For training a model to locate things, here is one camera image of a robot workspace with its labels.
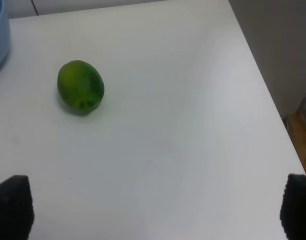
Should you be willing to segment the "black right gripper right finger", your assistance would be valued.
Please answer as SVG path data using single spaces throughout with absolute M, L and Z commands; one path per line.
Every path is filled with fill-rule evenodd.
M 280 221 L 287 239 L 306 240 L 306 175 L 288 175 Z

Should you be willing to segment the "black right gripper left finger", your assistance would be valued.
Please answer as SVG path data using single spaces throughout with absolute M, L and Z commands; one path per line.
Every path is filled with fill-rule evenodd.
M 0 240 L 27 240 L 35 220 L 29 177 L 13 175 L 0 183 Z

